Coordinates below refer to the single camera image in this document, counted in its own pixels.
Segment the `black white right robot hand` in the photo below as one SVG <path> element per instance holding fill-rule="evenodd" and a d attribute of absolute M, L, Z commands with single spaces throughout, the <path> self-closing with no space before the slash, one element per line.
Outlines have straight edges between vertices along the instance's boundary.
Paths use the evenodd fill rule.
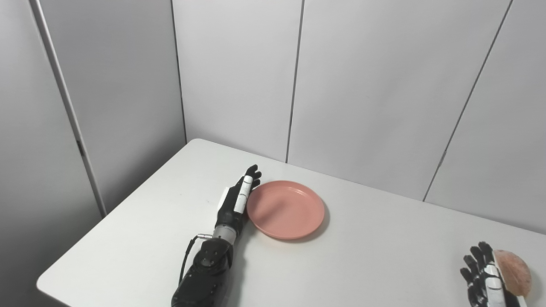
<path fill-rule="evenodd" d="M 493 249 L 485 241 L 470 247 L 459 272 L 467 285 L 472 307 L 526 307 L 532 277 L 526 262 L 515 253 Z"/>

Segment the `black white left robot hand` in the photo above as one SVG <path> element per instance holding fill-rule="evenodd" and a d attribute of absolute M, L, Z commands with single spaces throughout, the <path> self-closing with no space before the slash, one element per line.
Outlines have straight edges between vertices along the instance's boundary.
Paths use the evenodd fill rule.
<path fill-rule="evenodd" d="M 252 165 L 238 182 L 228 189 L 222 206 L 217 212 L 215 227 L 227 226 L 235 231 L 236 237 L 244 227 L 244 212 L 249 195 L 261 184 L 262 173 L 258 165 Z"/>

